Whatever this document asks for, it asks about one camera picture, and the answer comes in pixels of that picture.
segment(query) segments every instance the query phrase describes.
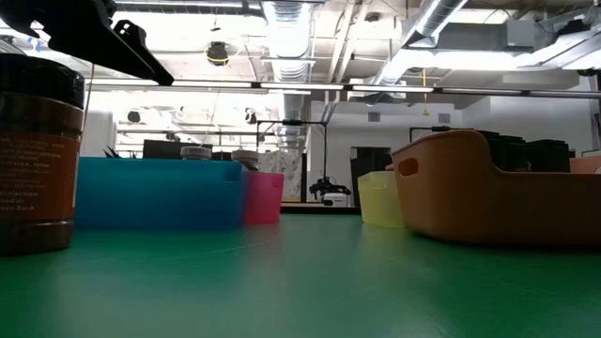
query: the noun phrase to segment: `metal frame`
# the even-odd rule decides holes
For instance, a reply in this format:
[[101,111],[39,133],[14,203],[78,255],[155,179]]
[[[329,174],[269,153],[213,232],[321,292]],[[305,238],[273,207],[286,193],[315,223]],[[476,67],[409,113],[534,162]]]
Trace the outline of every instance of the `metal frame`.
[[256,151],[259,150],[259,138],[260,135],[266,135],[265,132],[261,132],[261,130],[259,129],[259,127],[261,126],[261,124],[263,123],[270,123],[271,125],[275,125],[275,124],[288,124],[288,125],[292,125],[292,126],[298,126],[298,125],[319,125],[323,127],[323,143],[324,143],[324,148],[323,148],[323,176],[325,177],[327,175],[327,164],[328,164],[328,123],[326,122],[305,122],[305,121],[270,121],[270,120],[258,120],[256,121]]

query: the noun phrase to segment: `cable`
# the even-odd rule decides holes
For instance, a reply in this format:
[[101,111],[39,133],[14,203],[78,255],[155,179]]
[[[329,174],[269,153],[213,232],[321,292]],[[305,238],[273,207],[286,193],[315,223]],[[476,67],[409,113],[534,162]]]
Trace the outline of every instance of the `cable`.
[[90,98],[92,97],[92,84],[94,84],[94,72],[96,70],[96,65],[92,64],[92,74],[90,75],[90,84],[87,86],[87,98],[85,99],[85,110],[84,110],[84,131],[85,131],[85,122],[87,122],[87,110],[90,107]]
[[[215,112],[217,111],[217,104],[219,103],[219,95],[221,94],[221,90],[217,91],[217,98],[215,98],[215,105],[213,106],[213,114],[210,117],[210,122],[209,125],[213,125],[213,119],[215,118]],[[203,144],[205,143],[205,141],[207,140],[207,135],[208,135],[208,131],[210,130],[210,127],[207,127],[207,131],[205,131],[205,136],[203,137],[203,142],[200,143],[200,146],[203,146]]]

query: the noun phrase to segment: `jar label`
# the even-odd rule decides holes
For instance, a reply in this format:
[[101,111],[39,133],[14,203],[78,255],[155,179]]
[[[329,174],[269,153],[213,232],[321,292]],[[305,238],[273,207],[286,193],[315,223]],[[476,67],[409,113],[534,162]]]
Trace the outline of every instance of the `jar label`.
[[0,220],[71,219],[78,151],[66,137],[0,134]]

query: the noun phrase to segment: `orange bin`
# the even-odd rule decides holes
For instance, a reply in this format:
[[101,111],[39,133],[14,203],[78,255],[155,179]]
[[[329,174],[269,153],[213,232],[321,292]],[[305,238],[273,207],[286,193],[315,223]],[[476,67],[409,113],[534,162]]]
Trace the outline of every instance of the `orange bin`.
[[476,131],[424,137],[393,153],[405,226],[454,242],[601,244],[601,175],[508,173]]

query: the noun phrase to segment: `green tabletop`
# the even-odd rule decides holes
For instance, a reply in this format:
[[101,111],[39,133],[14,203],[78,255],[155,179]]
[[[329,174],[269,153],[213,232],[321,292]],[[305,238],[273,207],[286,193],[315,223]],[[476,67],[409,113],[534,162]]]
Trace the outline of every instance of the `green tabletop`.
[[0,337],[594,337],[601,254],[454,246],[358,216],[81,232],[0,258]]

